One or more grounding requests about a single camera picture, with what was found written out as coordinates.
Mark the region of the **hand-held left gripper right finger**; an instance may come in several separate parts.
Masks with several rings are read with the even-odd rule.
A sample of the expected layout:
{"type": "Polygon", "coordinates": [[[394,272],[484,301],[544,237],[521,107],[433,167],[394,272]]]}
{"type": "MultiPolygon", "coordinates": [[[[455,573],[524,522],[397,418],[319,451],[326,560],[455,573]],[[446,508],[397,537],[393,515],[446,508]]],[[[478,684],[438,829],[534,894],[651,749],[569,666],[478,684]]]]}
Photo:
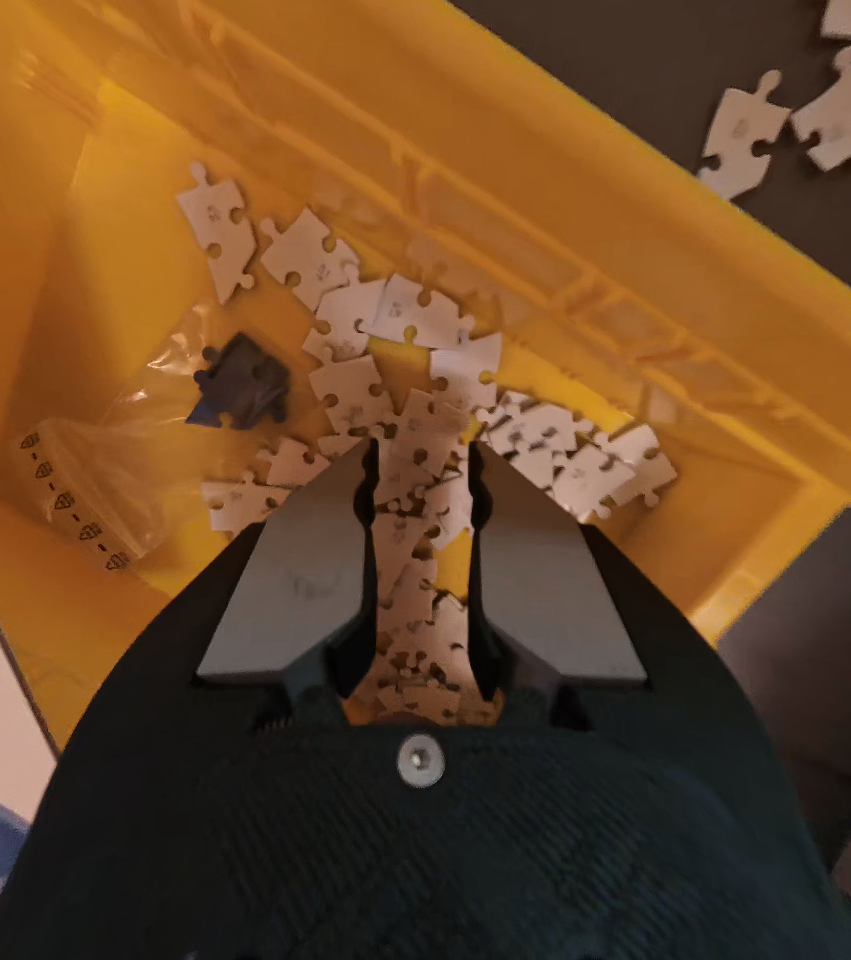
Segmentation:
{"type": "Polygon", "coordinates": [[[486,701],[648,682],[582,527],[488,445],[468,448],[467,654],[486,701]]]}

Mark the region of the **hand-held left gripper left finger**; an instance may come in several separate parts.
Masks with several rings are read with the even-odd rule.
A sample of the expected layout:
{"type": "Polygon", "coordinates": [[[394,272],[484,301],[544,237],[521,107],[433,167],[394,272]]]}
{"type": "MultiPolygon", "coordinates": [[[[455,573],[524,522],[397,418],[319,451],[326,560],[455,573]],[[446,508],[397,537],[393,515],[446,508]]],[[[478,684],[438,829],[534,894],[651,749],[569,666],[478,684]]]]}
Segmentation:
{"type": "Polygon", "coordinates": [[[364,438],[266,521],[201,660],[218,686],[350,698],[376,653],[379,443],[364,438]]]}

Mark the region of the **pile of white puzzle pieces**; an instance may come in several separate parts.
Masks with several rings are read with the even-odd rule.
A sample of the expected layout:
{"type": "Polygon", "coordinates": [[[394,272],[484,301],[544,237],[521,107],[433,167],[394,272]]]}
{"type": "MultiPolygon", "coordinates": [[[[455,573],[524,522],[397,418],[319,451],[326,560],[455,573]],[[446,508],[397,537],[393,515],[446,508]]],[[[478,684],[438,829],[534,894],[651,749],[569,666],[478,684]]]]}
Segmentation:
{"type": "Polygon", "coordinates": [[[467,665],[467,613],[479,603],[443,593],[436,555],[476,534],[466,434],[503,457],[578,522],[607,519],[609,505],[659,502],[678,473],[655,431],[635,426],[613,437],[569,410],[515,391],[498,397],[499,333],[472,336],[475,318],[445,294],[421,304],[423,288],[393,273],[363,279],[360,256],[331,240],[310,207],[286,227],[261,223],[260,257],[276,282],[292,287],[315,325],[302,348],[318,362],[309,384],[332,432],[307,462],[298,441],[264,451],[269,486],[285,492],[312,481],[367,436],[378,441],[377,519],[372,532],[379,578],[383,652],[360,683],[360,697],[388,714],[440,722],[486,723],[494,695],[480,692],[467,665]]]}

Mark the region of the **yellow plastic bin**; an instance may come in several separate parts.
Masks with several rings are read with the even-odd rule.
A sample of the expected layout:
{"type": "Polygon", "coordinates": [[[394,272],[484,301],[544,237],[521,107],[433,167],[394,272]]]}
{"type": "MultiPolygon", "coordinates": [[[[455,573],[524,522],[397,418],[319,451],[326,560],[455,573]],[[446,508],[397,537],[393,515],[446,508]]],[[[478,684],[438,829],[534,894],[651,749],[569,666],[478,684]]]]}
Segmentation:
{"type": "Polygon", "coordinates": [[[678,469],[611,538],[717,642],[851,504],[851,289],[447,2],[0,2],[0,625],[53,744],[224,546],[201,497],[130,572],[36,509],[11,441],[96,422],[195,306],[295,372],[309,315],[254,264],[221,309],[175,195],[312,206],[367,276],[499,329],[499,383],[678,469]]]}

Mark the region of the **dark blue puzzle piece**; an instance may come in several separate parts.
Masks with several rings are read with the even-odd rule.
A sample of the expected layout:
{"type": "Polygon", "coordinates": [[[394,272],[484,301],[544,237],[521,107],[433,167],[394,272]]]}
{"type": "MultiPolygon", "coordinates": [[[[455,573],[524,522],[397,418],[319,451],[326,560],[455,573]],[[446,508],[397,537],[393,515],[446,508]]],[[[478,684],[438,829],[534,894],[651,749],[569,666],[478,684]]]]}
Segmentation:
{"type": "Polygon", "coordinates": [[[251,430],[262,420],[281,425],[288,418],[289,368],[247,333],[236,333],[222,347],[202,349],[205,368],[193,374],[200,399],[185,418],[189,426],[251,430]]]}

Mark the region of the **loose group of puzzle pieces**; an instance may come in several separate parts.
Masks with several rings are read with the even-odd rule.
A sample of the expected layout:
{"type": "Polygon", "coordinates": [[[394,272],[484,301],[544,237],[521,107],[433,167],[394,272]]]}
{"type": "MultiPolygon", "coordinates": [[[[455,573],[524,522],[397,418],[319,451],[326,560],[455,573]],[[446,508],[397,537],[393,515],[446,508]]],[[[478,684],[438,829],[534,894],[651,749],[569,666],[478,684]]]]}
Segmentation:
{"type": "Polygon", "coordinates": [[[797,109],[770,101],[782,82],[780,70],[762,75],[756,88],[728,88],[718,104],[701,153],[698,180],[727,202],[756,190],[766,179],[769,154],[760,145],[776,143],[787,126],[796,140],[811,142],[806,156],[829,173],[851,164],[851,1],[829,1],[820,22],[823,40],[845,41],[832,60],[832,83],[797,109]]]}

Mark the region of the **clear plastic bag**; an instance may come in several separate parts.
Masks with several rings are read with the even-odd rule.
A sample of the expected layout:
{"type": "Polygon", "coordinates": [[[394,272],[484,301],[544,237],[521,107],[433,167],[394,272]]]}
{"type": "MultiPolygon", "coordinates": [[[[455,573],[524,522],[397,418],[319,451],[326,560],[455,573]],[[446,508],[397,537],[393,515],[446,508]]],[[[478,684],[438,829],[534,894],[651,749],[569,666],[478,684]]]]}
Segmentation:
{"type": "Polygon", "coordinates": [[[127,570],[163,548],[203,515],[232,538],[263,520],[282,495],[260,479],[257,457],[295,432],[307,402],[302,360],[265,317],[199,302],[187,309],[94,416],[76,407],[21,415],[6,440],[8,468],[46,524],[96,557],[127,570]],[[201,393],[193,375],[206,346],[222,348],[244,332],[290,372],[288,416],[251,430],[185,424],[201,393]]]}

